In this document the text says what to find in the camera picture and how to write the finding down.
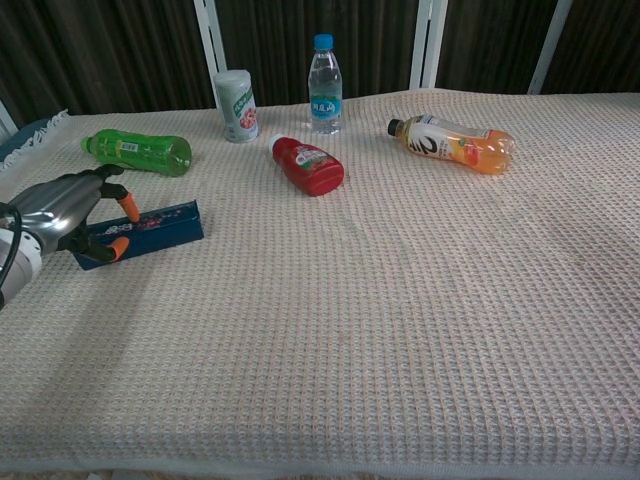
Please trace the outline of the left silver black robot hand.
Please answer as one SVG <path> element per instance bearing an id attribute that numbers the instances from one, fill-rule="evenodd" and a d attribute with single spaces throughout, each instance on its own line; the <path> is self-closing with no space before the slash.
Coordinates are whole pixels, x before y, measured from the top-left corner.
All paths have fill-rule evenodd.
<path id="1" fill-rule="evenodd" d="M 100 263 L 117 261 L 128 249 L 129 240 L 119 237 L 109 245 L 90 238 L 87 218 L 102 199 L 114 199 L 128 219 L 140 220 L 133 195 L 123 185 L 107 179 L 124 169 L 114 164 L 65 174 L 33 185 L 9 201 L 21 216 L 21 225 L 33 234 L 45 255 L 67 250 Z"/>

